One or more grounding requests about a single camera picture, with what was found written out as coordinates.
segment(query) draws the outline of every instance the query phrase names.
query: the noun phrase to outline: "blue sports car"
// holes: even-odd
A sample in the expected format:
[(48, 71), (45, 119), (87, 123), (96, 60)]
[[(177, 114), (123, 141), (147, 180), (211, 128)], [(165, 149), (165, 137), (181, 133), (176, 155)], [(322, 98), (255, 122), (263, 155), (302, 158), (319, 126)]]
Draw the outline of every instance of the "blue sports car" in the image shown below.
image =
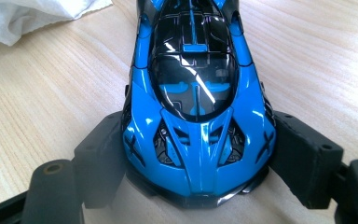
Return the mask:
[(218, 206), (268, 172), (274, 116), (238, 7), (138, 0), (122, 115), (128, 176), (184, 207)]

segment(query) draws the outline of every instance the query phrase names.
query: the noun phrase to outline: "white tissue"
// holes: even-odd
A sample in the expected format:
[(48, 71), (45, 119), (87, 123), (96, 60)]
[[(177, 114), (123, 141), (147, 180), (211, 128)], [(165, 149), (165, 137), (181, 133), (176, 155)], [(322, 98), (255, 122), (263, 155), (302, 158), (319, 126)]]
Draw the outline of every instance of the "white tissue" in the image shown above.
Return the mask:
[(76, 20), (111, 4), (111, 0), (0, 0), (0, 42), (12, 46), (37, 28)]

